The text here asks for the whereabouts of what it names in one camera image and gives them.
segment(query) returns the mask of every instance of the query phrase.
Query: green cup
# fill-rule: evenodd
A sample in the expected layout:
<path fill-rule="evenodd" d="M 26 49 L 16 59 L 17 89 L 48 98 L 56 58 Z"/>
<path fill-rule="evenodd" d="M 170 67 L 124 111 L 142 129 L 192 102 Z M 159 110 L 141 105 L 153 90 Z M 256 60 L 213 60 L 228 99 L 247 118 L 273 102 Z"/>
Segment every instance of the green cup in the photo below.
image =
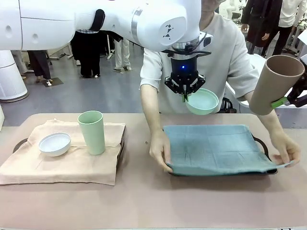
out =
<path fill-rule="evenodd" d="M 88 111 L 78 117 L 78 122 L 90 154 L 102 154 L 106 150 L 103 114 Z"/>

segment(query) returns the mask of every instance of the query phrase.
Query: neck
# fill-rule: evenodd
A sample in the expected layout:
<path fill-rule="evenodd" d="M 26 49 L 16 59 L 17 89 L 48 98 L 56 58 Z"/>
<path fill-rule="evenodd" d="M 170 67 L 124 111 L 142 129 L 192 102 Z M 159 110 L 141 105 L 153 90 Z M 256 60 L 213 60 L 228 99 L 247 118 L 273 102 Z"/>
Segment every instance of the neck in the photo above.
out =
<path fill-rule="evenodd" d="M 211 23 L 214 12 L 201 11 L 200 30 L 203 31 Z"/>

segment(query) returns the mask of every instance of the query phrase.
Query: black pants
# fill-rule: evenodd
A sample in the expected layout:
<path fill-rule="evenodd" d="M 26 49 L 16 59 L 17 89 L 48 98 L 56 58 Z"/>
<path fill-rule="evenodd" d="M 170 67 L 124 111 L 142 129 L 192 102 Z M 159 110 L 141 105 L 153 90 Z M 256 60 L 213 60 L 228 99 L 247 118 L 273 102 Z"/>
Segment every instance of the black pants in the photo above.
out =
<path fill-rule="evenodd" d="M 290 36 L 290 33 L 292 31 L 292 26 L 291 27 L 277 27 L 274 28 L 272 30 L 272 32 L 270 33 L 270 37 L 268 39 L 268 42 L 266 44 L 266 46 L 263 48 L 262 51 L 262 56 L 265 55 L 270 43 L 272 42 L 273 38 L 277 35 L 277 33 L 279 32 L 279 38 L 277 40 L 273 55 L 279 55 L 282 53 L 283 48 L 285 47 L 287 40 Z"/>
<path fill-rule="evenodd" d="M 92 76 L 100 74 L 99 35 L 76 32 L 71 41 L 75 60 L 81 63 L 81 75 Z"/>
<path fill-rule="evenodd" d="M 46 57 L 45 50 L 28 50 L 29 60 L 31 67 L 34 70 L 35 76 L 43 76 L 45 79 L 50 80 L 50 70 Z"/>

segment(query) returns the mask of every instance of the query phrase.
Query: green bowl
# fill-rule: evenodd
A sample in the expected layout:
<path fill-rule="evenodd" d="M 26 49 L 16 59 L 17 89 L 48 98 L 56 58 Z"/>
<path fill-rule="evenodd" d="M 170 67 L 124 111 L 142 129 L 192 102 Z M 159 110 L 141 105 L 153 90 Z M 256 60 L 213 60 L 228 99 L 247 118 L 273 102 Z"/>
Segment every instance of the green bowl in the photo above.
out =
<path fill-rule="evenodd" d="M 219 98 L 215 93 L 207 89 L 199 89 L 189 97 L 186 102 L 187 108 L 191 113 L 197 115 L 207 115 L 212 113 L 219 105 Z"/>

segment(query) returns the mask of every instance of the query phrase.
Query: beige cloth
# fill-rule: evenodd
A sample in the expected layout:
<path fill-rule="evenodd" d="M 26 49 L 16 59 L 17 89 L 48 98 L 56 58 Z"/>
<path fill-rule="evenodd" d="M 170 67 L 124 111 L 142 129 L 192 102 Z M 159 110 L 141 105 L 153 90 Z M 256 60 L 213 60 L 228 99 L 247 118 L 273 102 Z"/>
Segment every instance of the beige cloth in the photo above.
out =
<path fill-rule="evenodd" d="M 87 151 L 78 123 L 47 121 L 36 127 L 28 141 L 0 167 L 0 184 L 99 183 L 115 185 L 116 165 L 125 124 L 105 123 L 106 151 L 92 156 Z M 65 132 L 71 148 L 64 155 L 49 157 L 38 145 L 47 135 Z"/>

